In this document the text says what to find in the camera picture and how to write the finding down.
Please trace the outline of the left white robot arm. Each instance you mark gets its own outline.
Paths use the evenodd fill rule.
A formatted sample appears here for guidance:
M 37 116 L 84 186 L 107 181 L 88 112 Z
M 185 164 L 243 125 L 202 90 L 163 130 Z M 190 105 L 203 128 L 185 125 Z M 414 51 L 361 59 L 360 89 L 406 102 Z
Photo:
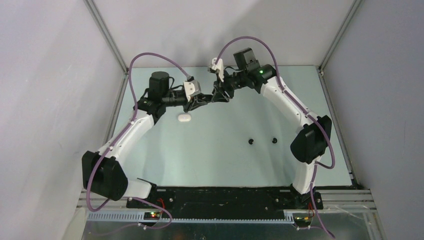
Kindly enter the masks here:
M 130 179 L 124 163 L 133 147 L 165 114 L 167 107 L 182 106 L 185 112 L 212 101 L 203 94 L 199 83 L 190 77 L 182 87 L 170 86 L 171 76 L 164 71 L 153 72 L 145 94 L 133 107 L 132 115 L 120 132 L 99 150 L 82 156 L 83 187 L 109 200 L 136 197 L 145 208 L 153 208 L 158 194 L 153 184 L 143 179 Z

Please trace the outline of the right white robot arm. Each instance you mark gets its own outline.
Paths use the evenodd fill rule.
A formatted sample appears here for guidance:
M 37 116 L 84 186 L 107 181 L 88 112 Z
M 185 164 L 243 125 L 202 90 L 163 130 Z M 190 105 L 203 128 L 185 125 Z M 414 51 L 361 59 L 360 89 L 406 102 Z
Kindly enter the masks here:
M 216 74 L 212 100 L 227 102 L 234 97 L 235 90 L 248 87 L 273 103 L 294 126 L 296 137 L 290 144 L 290 151 L 298 161 L 291 186 L 291 204 L 304 209 L 311 202 L 308 193 L 314 187 L 315 166 L 324 155 L 331 138 L 332 120 L 311 111 L 286 86 L 276 69 L 270 65 L 260 65 L 251 48 L 234 53 L 237 71 L 229 74 L 221 58 L 211 60 L 209 71 Z

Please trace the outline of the white earbud charging case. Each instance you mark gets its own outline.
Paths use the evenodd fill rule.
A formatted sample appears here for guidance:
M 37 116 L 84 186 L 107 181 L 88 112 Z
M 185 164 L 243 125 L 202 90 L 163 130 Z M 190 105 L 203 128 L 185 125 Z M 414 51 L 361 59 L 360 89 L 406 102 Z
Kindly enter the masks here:
M 191 121 L 192 116 L 190 114 L 184 113 L 184 114 L 179 114 L 177 119 L 179 122 L 186 123 Z

